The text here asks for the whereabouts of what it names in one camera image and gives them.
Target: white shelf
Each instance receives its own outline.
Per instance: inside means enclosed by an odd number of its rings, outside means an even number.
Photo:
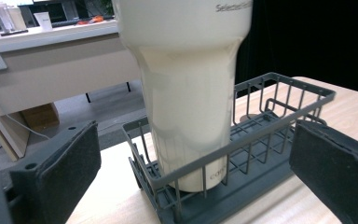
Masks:
[[[28,33],[0,36],[0,53],[113,33],[117,33],[116,21],[57,27],[49,32],[42,32],[40,27],[33,27],[28,29]]]

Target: wire rack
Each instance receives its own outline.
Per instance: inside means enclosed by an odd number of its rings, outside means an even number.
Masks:
[[[233,102],[230,143],[166,175],[153,158],[147,118],[123,125],[133,155],[131,168],[161,223],[218,223],[282,183],[293,174],[288,161],[296,120],[325,123],[320,119],[322,106],[335,96],[328,89],[275,73],[237,84],[235,96],[239,93],[244,96]],[[140,147],[133,141],[138,137]],[[226,177],[206,189],[206,165],[224,156]],[[198,169],[203,173],[202,192],[171,187]]]

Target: wooden table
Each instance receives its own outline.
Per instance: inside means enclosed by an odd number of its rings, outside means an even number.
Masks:
[[[335,100],[324,106],[321,117],[330,127],[358,140],[358,91],[306,77],[297,79],[335,91]],[[103,150],[102,157],[101,170],[67,223],[159,223],[153,206],[136,184],[128,162],[129,145],[122,143]],[[340,222],[296,176],[292,176],[225,223]]]

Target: white cup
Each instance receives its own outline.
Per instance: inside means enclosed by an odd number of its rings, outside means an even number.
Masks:
[[[26,30],[27,26],[25,25],[20,9],[18,7],[8,7],[7,10],[13,20],[15,30]]]
[[[142,71],[146,113],[163,175],[229,143],[237,51],[252,0],[114,0],[118,32]],[[227,158],[206,166],[206,188]],[[201,191],[201,169],[179,179]]]
[[[43,31],[51,31],[53,29],[48,12],[34,13],[34,16],[36,17],[37,23],[39,23],[39,26]]]
[[[0,3],[0,27],[4,33],[14,31],[13,20],[10,18],[10,14],[7,11],[7,4]]]

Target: white counter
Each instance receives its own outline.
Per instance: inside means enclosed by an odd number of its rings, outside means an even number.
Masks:
[[[115,20],[57,27],[48,32],[42,32],[40,27],[33,27],[28,28],[28,33],[0,36],[0,53],[114,33],[117,33]]]
[[[29,131],[8,119],[19,111],[140,78],[118,38],[117,22],[0,36],[0,143],[13,161],[25,155]]]

